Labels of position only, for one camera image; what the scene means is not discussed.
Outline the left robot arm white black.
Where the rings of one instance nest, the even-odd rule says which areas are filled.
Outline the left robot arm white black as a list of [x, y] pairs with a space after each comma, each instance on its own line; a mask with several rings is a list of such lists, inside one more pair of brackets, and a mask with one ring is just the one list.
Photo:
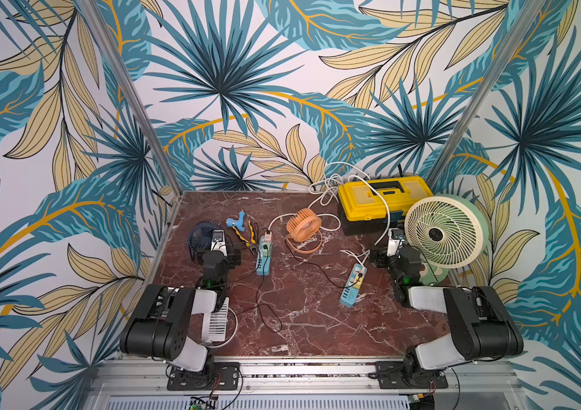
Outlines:
[[210, 349], [189, 337], [191, 317], [210, 317], [227, 305], [228, 272], [241, 263], [240, 248], [211, 223], [197, 225], [188, 238], [191, 259], [202, 266], [194, 287], [148, 285], [120, 337], [120, 351], [151, 358], [193, 375], [215, 372]]

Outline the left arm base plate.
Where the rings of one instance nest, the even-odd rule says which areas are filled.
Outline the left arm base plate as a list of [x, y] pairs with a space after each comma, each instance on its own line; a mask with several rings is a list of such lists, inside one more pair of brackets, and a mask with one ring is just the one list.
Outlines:
[[240, 386], [239, 362], [211, 362], [200, 372], [172, 367], [168, 391], [237, 391]]

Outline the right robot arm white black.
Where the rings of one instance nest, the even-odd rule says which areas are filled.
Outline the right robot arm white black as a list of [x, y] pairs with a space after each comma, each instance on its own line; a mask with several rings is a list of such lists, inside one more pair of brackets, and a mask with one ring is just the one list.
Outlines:
[[492, 287], [422, 285], [422, 252], [408, 243], [399, 228], [391, 228], [387, 237], [386, 246], [372, 247], [370, 258], [391, 276], [396, 302], [407, 309], [444, 314], [449, 326], [446, 335], [407, 350], [401, 367], [406, 378], [523, 353], [521, 333]]

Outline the teal power strip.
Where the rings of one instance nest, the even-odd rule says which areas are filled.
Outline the teal power strip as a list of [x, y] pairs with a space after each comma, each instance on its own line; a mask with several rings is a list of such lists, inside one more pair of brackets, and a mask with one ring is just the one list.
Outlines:
[[365, 268], [365, 266], [362, 264], [357, 263], [353, 266], [348, 282], [343, 288], [341, 297], [339, 299], [343, 306], [347, 308], [354, 307], [366, 273], [367, 268]]
[[258, 276], [268, 276], [272, 259], [272, 234], [266, 229], [259, 238], [258, 253], [256, 260], [256, 274]]

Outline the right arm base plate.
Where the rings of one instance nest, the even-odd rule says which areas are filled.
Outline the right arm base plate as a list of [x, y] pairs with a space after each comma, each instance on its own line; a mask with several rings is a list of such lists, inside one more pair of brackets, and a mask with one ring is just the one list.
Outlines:
[[367, 377], [382, 390], [435, 391], [449, 387], [443, 371], [426, 371], [403, 361], [377, 361]]

